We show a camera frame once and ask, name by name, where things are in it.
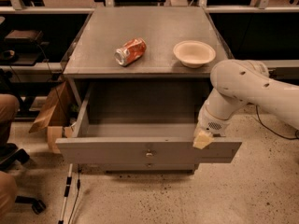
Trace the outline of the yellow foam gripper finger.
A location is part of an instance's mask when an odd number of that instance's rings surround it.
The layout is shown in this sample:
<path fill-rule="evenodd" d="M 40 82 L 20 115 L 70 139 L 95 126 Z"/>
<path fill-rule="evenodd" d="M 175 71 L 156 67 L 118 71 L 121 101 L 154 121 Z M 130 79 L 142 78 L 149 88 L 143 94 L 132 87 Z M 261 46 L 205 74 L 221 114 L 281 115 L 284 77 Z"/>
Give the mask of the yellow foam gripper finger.
<path fill-rule="evenodd" d="M 204 130 L 198 130 L 194 134 L 193 146 L 195 148 L 203 149 L 214 141 L 213 134 Z"/>

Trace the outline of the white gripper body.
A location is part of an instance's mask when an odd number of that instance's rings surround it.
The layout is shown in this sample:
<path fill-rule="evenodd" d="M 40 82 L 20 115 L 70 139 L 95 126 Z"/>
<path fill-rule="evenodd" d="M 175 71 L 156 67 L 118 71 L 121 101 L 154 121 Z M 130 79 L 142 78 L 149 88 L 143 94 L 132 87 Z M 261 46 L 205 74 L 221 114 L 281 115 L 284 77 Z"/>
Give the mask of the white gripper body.
<path fill-rule="evenodd" d="M 195 133 L 203 131 L 213 136 L 225 136 L 225 131 L 229 126 L 229 120 L 217 119 L 212 116 L 203 105 L 199 111 Z"/>

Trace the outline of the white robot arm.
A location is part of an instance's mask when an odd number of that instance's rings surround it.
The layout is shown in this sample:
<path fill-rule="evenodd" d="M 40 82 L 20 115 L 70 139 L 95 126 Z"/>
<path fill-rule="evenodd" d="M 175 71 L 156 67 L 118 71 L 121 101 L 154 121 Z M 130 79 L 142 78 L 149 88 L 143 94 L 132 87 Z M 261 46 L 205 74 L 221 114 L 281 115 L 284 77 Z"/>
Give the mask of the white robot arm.
<path fill-rule="evenodd" d="M 200 108 L 193 146 L 223 136 L 234 112 L 251 103 L 299 129 L 299 86 L 274 80 L 262 62 L 224 60 L 210 72 L 212 92 Z"/>

